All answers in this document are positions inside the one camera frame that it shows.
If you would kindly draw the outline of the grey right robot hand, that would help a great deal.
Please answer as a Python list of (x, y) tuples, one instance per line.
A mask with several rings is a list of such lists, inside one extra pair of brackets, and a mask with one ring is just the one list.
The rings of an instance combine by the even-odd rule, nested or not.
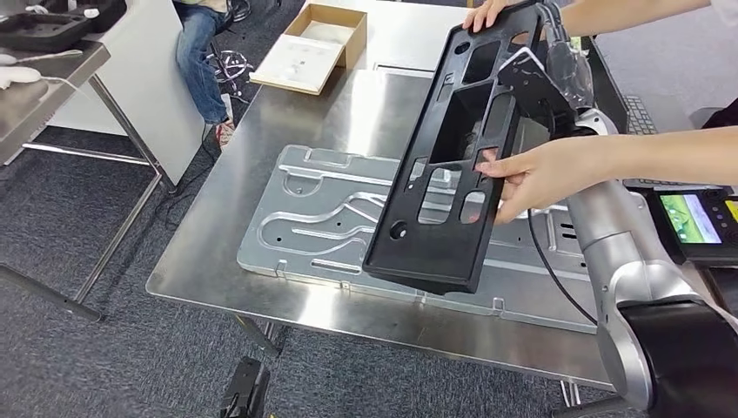
[(544, 21), (548, 76), (573, 109), (592, 108), (594, 83), (587, 54), (575, 48), (557, 4), (541, 1), (537, 8)]

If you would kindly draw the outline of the person's hand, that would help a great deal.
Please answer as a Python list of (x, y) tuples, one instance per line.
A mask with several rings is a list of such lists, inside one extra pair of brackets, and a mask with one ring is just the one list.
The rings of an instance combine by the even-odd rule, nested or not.
[(508, 223), (530, 209), (544, 209), (591, 185), (608, 180), (607, 155), (615, 136), (557, 139), (508, 158), (482, 152), (475, 170), (503, 181), (495, 222)]
[(472, 33), (490, 28), (497, 20), (497, 16), (508, 5), (507, 0), (486, 0), (480, 6), (469, 10), (462, 23), (462, 28)]

